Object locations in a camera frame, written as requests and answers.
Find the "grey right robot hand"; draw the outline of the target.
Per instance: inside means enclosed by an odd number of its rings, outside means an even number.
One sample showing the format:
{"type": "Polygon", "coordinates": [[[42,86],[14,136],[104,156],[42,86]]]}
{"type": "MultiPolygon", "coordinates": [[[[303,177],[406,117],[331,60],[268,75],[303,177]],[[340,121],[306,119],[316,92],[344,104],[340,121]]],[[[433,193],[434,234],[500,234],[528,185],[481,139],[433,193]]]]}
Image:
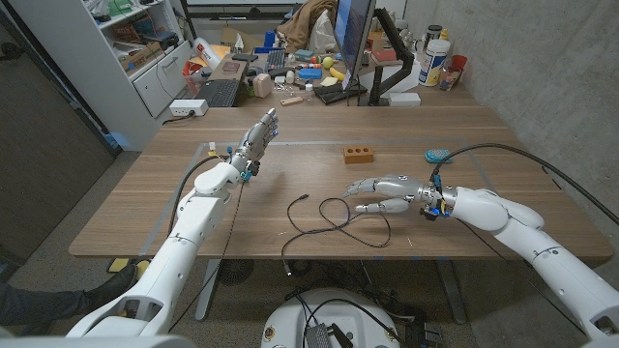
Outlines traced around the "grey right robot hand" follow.
{"type": "Polygon", "coordinates": [[[358,213],[399,214],[407,211],[412,203],[421,202],[425,206],[421,215],[426,219],[447,218],[451,215],[457,198],[454,189],[439,188],[407,175],[389,174],[376,178],[365,178],[349,185],[342,198],[377,192],[387,197],[378,203],[362,204],[355,207],[358,213]]]}

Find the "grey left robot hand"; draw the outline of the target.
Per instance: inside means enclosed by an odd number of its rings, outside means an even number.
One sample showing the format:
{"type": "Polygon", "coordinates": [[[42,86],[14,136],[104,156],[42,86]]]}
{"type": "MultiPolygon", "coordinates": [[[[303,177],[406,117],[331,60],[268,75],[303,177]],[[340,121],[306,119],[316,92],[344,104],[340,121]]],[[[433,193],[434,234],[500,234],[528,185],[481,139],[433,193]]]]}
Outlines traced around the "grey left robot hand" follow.
{"type": "Polygon", "coordinates": [[[244,181],[257,175],[259,161],[269,142],[279,134],[277,122],[277,112],[271,108],[241,138],[229,163],[240,172],[244,181]]]}

